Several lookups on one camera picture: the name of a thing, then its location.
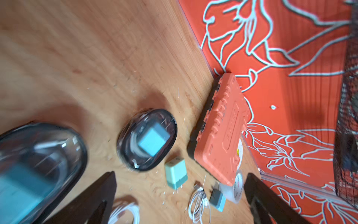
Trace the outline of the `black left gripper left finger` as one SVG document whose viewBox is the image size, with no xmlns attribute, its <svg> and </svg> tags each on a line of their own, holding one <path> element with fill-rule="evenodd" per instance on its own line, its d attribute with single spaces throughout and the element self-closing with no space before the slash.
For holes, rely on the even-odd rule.
<svg viewBox="0 0 358 224">
<path fill-rule="evenodd" d="M 106 172 L 46 224 L 107 224 L 117 190 L 115 172 Z"/>
</svg>

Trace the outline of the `black round zip pouch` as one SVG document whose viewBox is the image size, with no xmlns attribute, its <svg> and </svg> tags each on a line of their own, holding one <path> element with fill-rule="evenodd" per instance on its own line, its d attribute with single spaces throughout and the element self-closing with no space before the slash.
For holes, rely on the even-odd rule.
<svg viewBox="0 0 358 224">
<path fill-rule="evenodd" d="M 127 168 L 137 172 L 149 171 L 166 157 L 177 135 L 177 122 L 169 111 L 142 110 L 120 132 L 117 155 Z"/>
</svg>

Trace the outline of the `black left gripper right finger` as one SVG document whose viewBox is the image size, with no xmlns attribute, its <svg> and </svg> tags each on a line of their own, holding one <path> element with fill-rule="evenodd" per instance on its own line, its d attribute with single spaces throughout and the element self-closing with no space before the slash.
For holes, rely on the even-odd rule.
<svg viewBox="0 0 358 224">
<path fill-rule="evenodd" d="M 248 173 L 244 192 L 255 224 L 308 224 L 253 173 Z"/>
</svg>

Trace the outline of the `green charger plug front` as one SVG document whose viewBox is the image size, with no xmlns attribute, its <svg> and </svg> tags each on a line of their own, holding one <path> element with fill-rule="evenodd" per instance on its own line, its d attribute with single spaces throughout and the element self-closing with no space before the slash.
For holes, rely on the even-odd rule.
<svg viewBox="0 0 358 224">
<path fill-rule="evenodd" d="M 170 134 L 159 123 L 155 122 L 140 136 L 138 145 L 148 155 L 154 157 L 169 138 Z"/>
</svg>

